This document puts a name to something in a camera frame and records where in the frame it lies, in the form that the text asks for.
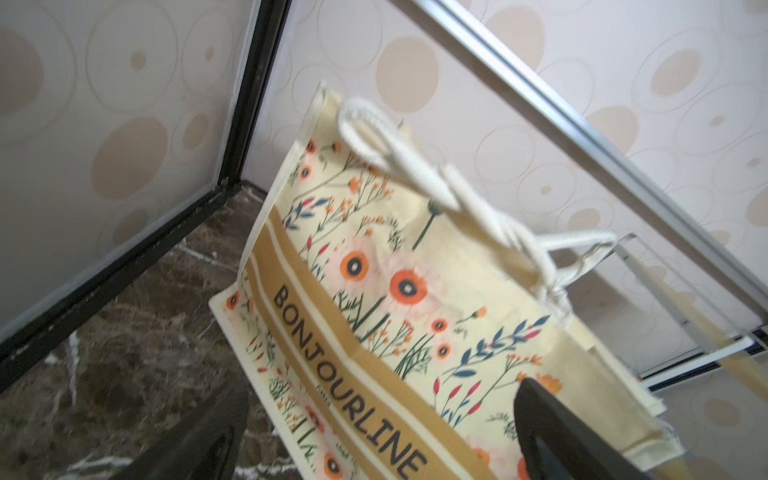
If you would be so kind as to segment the cream canvas grocery bag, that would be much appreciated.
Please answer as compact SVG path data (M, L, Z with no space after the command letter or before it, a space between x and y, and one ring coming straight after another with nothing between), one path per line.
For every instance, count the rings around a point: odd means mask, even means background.
M616 242L533 233L320 87L209 306L306 479L521 479L526 380L648 471L683 452L664 404L567 294Z

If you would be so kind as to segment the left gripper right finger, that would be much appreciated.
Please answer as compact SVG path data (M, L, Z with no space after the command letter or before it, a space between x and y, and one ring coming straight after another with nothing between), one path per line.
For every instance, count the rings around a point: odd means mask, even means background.
M646 479L537 381L514 400L517 438L530 479Z

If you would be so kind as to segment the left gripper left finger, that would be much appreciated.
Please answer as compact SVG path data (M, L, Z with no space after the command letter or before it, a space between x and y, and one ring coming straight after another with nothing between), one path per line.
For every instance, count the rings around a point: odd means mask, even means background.
M115 479L231 479L248 415L249 388L227 384L202 401Z

